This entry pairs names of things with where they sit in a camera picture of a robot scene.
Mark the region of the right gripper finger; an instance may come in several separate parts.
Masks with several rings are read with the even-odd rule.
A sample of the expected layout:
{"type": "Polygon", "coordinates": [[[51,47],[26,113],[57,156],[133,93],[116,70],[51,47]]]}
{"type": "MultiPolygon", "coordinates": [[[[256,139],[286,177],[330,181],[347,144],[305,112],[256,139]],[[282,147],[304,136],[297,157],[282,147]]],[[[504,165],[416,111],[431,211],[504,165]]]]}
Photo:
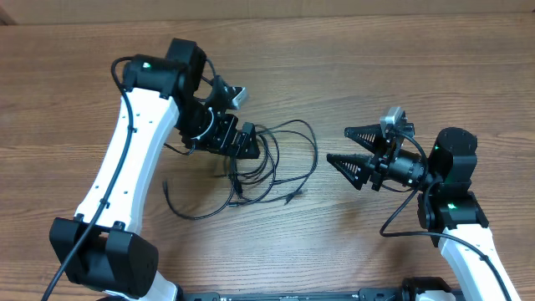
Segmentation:
{"type": "Polygon", "coordinates": [[[327,162],[339,171],[357,190],[360,190],[371,176],[373,168],[370,166],[370,160],[371,156],[360,154],[327,154],[327,162]]]}
{"type": "Polygon", "coordinates": [[[344,129],[344,136],[372,153],[376,153],[384,147],[386,142],[380,124],[346,127],[344,129]]]}

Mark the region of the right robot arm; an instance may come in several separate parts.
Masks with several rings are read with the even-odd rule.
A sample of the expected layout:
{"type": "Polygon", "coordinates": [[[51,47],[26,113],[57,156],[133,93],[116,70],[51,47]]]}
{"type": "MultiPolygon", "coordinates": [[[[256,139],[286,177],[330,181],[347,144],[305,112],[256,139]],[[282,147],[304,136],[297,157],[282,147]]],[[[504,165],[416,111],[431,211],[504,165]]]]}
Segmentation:
{"type": "Polygon", "coordinates": [[[454,293],[439,278],[408,278],[403,300],[517,300],[519,295],[497,254],[489,221],[470,190],[477,164],[477,138],[449,127],[436,138],[430,153],[415,140],[411,123],[348,127],[346,137],[369,151],[329,154],[327,161],[356,189],[370,182],[375,191],[385,181],[408,187],[418,200],[421,229],[411,237],[429,237],[460,284],[454,293]]]}

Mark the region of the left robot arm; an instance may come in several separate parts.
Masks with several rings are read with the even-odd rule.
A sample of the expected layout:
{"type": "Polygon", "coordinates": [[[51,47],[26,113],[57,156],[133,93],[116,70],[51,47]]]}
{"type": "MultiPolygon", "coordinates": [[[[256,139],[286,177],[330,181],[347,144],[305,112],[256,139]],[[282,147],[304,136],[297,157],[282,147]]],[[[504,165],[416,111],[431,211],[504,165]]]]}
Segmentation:
{"type": "Polygon", "coordinates": [[[112,299],[180,300],[181,288],[159,272],[157,248],[140,235],[148,188],[173,130],[191,152],[258,158],[255,126],[235,116],[247,91],[215,75],[208,97],[197,98],[209,59],[190,40],[173,39],[162,58],[118,64],[120,113],[104,160],[74,216],[56,218],[49,231],[58,275],[112,299]]]}

